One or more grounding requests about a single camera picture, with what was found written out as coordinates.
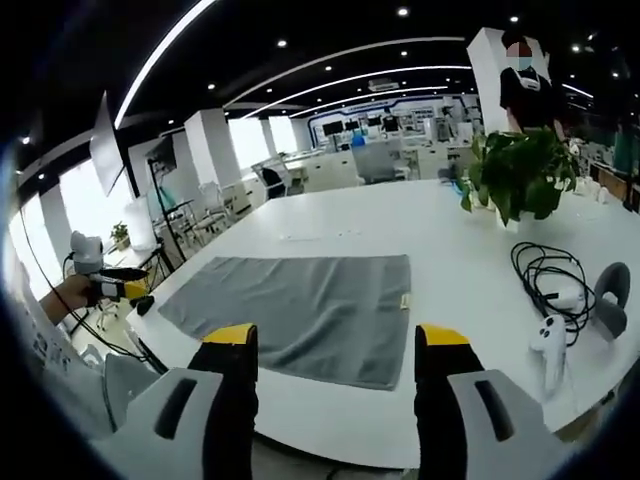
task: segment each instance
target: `green leaves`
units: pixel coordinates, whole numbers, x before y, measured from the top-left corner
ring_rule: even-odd
[[[496,208],[500,211],[500,218],[504,226],[509,223],[511,213],[511,193],[507,189],[494,190],[491,192],[491,200],[496,204]]]
[[[469,180],[476,190],[480,190],[482,184],[482,164],[474,162],[469,166]]]
[[[462,201],[460,202],[460,206],[464,208],[467,212],[471,213],[471,188],[468,184],[464,183],[462,185]]]
[[[475,137],[473,137],[473,143],[471,144],[471,151],[473,152],[473,155],[476,157],[476,159],[482,163],[484,161],[484,157],[485,157],[485,144],[487,142],[487,139],[485,138],[484,135],[476,135]]]
[[[529,184],[525,205],[528,211],[534,213],[536,220],[544,220],[558,208],[562,191],[555,188],[555,183],[555,179],[549,182],[546,177],[538,177]]]
[[[478,190],[478,200],[483,207],[489,205],[489,187],[486,185],[480,185],[480,190]]]
[[[533,212],[537,219],[551,215],[562,194],[555,188],[558,180],[566,191],[575,189],[576,161],[549,128],[529,134],[493,132],[486,139],[477,136],[471,149],[478,160],[469,167],[469,183],[458,185],[463,192],[461,206],[467,211],[472,208],[471,185],[482,205],[493,200],[505,225],[519,219],[522,211]]]

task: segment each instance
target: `gray cloth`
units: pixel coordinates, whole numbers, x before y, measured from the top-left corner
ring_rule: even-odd
[[[392,390],[409,323],[406,256],[215,258],[160,313],[194,338],[258,327],[261,367],[312,380]]]

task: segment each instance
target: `white table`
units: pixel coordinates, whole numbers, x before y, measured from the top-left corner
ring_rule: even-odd
[[[613,344],[591,327],[582,332],[568,351],[563,385],[545,399],[541,360],[528,348],[542,319],[516,278],[510,250],[523,240],[567,249],[583,262],[593,285],[614,261],[626,262],[634,278],[640,275],[639,238],[636,214],[572,194],[563,196],[549,219],[522,225],[518,234],[498,230],[494,213],[464,212],[453,191],[437,181],[300,195],[272,200],[226,231],[158,287],[144,318],[134,312],[128,320],[163,363],[185,367],[200,344],[162,318],[158,307],[213,257],[407,254],[413,293],[396,389],[353,388],[260,369],[256,430],[338,461],[418,467],[414,327],[437,324],[467,336],[486,369],[502,370],[542,403],[545,423],[555,431],[596,404],[635,361],[640,292],[632,291],[627,331]]]

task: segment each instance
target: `monitor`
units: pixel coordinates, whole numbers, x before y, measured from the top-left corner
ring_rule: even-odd
[[[96,168],[100,185],[106,196],[109,196],[113,186],[124,170],[122,155],[118,148],[113,122],[109,115],[107,93],[102,96],[96,124],[93,128],[89,152]]]
[[[342,133],[342,131],[344,130],[344,126],[342,125],[342,122],[333,122],[323,125],[322,129],[324,130],[324,134],[326,136],[329,136],[335,135],[337,133]]]
[[[175,170],[178,164],[173,150],[173,137],[169,135],[163,138],[147,153],[146,157],[150,161],[151,170],[156,178]]]

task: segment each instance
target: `black cable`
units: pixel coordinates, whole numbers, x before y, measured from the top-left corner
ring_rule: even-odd
[[[66,256],[66,258],[64,259],[64,261],[62,262],[62,279],[66,280],[67,279],[67,262],[69,260],[71,260],[73,258],[73,252],[71,252],[69,255]]]
[[[521,265],[520,257],[531,250],[538,250],[539,254],[529,261],[523,268]],[[548,262],[565,261],[569,262],[579,270],[580,274],[576,275],[564,268],[557,265],[548,265]],[[574,257],[571,253],[560,248],[549,247],[547,245],[539,245],[532,242],[518,243],[511,250],[511,264],[513,269],[518,275],[518,278],[522,282],[525,292],[531,298],[533,305],[542,314],[543,317],[548,317],[552,314],[562,315],[565,319],[565,328],[567,333],[573,334],[574,337],[567,343],[568,347],[572,347],[578,341],[580,332],[587,326],[589,321],[589,315],[595,308],[595,293],[587,285],[587,278],[584,273],[584,268],[580,261]],[[538,280],[542,275],[553,274],[561,275],[571,278],[575,281],[582,290],[584,297],[584,305],[578,312],[571,309],[557,308],[551,304],[548,299],[548,293],[543,293],[539,286]]]
[[[74,318],[74,320],[76,322],[78,322],[78,324],[80,324],[80,326],[82,328],[87,330],[89,332],[89,334],[91,334],[91,336],[93,336],[100,343],[102,343],[102,344],[106,345],[107,347],[109,347],[114,352],[116,352],[116,353],[118,353],[120,355],[125,355],[125,356],[128,356],[128,357],[135,358],[136,360],[140,360],[141,362],[147,361],[148,360],[147,356],[136,355],[134,353],[131,353],[126,348],[121,347],[120,345],[116,345],[114,343],[106,341],[95,330],[93,330],[93,328],[91,328],[89,325],[87,325],[86,322],[84,320],[82,320],[80,318],[80,316],[67,304],[67,302],[64,300],[64,298],[62,298],[62,295],[60,295],[60,292],[58,292],[58,290],[51,284],[51,281],[49,280],[49,277],[47,277],[47,275],[44,273],[44,269],[42,268],[42,265],[40,265],[40,262],[38,261],[38,258],[36,257],[35,251],[33,250],[33,246],[31,245],[31,240],[29,240],[29,234],[27,233],[27,225],[26,225],[26,223],[24,221],[24,213],[22,212],[22,207],[20,207],[19,210],[20,210],[20,219],[22,221],[22,229],[24,231],[25,240],[27,241],[27,245],[29,247],[29,250],[31,251],[31,255],[33,256],[33,259],[36,262],[36,265],[38,266],[38,269],[40,270],[40,273],[42,274],[42,276],[46,280],[47,285],[49,285],[49,288],[51,289],[51,291],[56,295],[56,297],[58,297],[58,300],[60,300],[60,302],[65,306],[65,308],[67,309],[69,314]]]

